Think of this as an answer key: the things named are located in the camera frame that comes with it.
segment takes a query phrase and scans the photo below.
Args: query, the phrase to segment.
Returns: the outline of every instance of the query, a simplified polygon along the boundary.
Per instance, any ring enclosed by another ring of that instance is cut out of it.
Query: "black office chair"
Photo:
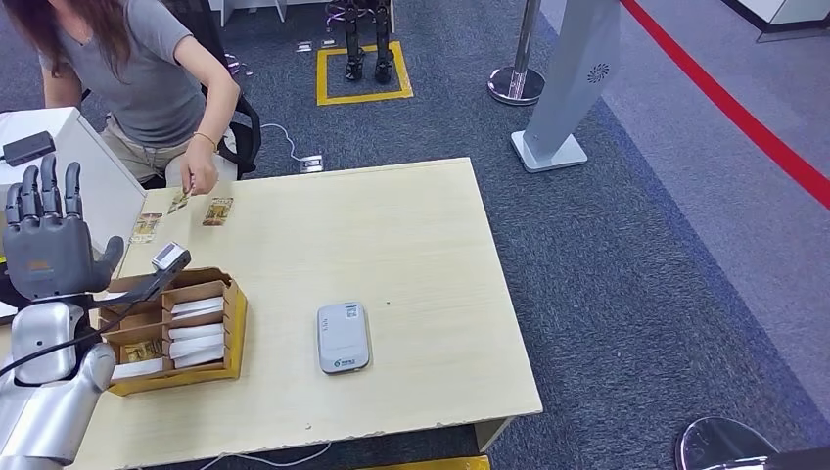
[[[222,42],[219,39],[219,31],[216,28],[216,23],[213,21],[212,13],[210,12],[210,3],[208,0],[161,0],[164,5],[173,13],[173,15],[193,33],[193,37],[199,41],[210,53],[226,68],[228,61],[225,57],[225,49],[222,47]],[[208,94],[208,90],[202,87],[202,92]],[[83,98],[89,95],[89,90],[84,91]],[[239,101],[236,105],[237,113],[243,114],[251,121],[251,125],[247,126],[240,122],[232,121],[230,129],[236,138],[236,153],[233,153],[225,145],[224,139],[219,143],[219,155],[224,157],[237,166],[237,178],[242,179],[246,173],[256,170],[254,160],[256,154],[259,153],[259,147],[262,144],[261,128],[259,124],[259,115],[254,108],[245,99],[245,95],[240,95]],[[163,188],[166,182],[160,178],[155,177],[150,181],[142,184],[145,189]]]

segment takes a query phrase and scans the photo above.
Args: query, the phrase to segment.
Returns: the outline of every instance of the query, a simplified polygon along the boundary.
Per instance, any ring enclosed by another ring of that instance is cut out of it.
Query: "bracelet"
[[[210,137],[208,137],[208,135],[207,135],[207,134],[203,134],[202,132],[199,132],[199,131],[196,131],[196,132],[194,132],[194,133],[193,133],[193,136],[194,136],[194,137],[196,137],[197,135],[201,135],[202,137],[205,137],[205,138],[207,139],[207,141],[208,141],[208,142],[210,142],[211,144],[213,144],[213,152],[214,152],[215,154],[219,153],[219,144],[217,144],[216,142],[214,142],[214,141],[213,141],[213,139],[211,139]]]

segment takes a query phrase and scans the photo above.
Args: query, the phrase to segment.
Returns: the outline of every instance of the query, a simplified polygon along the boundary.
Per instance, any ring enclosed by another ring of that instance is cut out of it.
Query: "gray t-shirt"
[[[127,137],[153,148],[173,147],[193,136],[205,112],[198,80],[176,63],[173,51],[191,32],[158,0],[123,0],[130,58],[119,81],[101,55],[98,39],[84,45],[62,28],[63,58],[86,88],[100,96]],[[41,56],[50,70],[50,61]]]

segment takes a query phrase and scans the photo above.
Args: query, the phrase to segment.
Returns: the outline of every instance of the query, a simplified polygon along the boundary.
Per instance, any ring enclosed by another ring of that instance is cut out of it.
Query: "white cabinet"
[[[210,0],[210,7],[216,12],[221,12],[222,27],[225,27],[234,10],[277,7],[280,20],[284,22],[286,18],[286,8],[289,5],[328,2],[329,0]]]
[[[830,13],[830,0],[737,0],[768,24],[820,22]]]

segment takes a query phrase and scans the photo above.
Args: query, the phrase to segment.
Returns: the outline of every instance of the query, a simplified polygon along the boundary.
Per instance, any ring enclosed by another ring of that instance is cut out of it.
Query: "stanchion base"
[[[677,440],[677,470],[761,468],[766,457],[778,453],[758,431],[727,418],[703,418],[692,423]],[[746,466],[739,467],[737,462]]]
[[[525,169],[530,173],[539,173],[548,169],[564,168],[567,166],[582,165],[588,161],[588,156],[579,146],[579,143],[571,134],[556,152],[549,155],[534,155],[525,143],[525,132],[513,132],[510,135],[513,141],[513,148],[525,164]]]
[[[487,81],[487,90],[496,101],[511,106],[535,105],[544,90],[544,77],[536,70],[528,69],[525,75],[525,88],[522,96],[510,96],[510,83],[513,80],[513,67],[495,70]]]

